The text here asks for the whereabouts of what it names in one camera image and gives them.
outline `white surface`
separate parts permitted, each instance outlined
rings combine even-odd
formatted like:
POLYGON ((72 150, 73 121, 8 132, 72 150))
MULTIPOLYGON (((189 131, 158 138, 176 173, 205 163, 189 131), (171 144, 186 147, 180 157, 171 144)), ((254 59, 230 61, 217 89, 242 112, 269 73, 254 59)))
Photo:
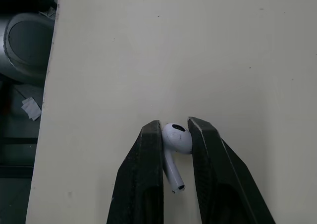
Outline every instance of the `white surface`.
MULTIPOLYGON (((104 224, 154 119, 210 121, 277 223, 317 223, 317 0, 59 0, 27 223, 104 224)), ((166 224, 200 223, 191 157, 166 224)))

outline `white earbud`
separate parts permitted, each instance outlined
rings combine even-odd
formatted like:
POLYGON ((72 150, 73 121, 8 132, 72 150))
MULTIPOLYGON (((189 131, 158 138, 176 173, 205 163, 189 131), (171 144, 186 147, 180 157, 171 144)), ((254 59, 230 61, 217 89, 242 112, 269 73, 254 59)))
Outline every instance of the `white earbud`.
POLYGON ((172 192, 177 193, 185 189, 185 184, 175 165, 172 152, 183 154, 192 153, 192 135, 190 132, 176 123, 169 123, 162 130, 164 147, 163 169, 168 182, 172 186, 172 192))

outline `dark floor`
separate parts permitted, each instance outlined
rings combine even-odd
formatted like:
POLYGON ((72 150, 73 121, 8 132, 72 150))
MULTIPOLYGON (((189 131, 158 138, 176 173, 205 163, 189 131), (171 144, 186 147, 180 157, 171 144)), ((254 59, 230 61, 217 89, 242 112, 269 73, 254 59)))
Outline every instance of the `dark floor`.
MULTIPOLYGON (((29 119, 21 108, 22 100, 33 97, 42 107, 43 88, 30 85, 15 85, 11 91, 11 109, 0 117, 0 136, 38 137, 40 119, 29 119)), ((6 163, 25 165, 35 158, 36 145, 2 145, 2 157, 6 163)), ((0 178, 0 224, 24 224, 27 212, 31 179, 0 178)))

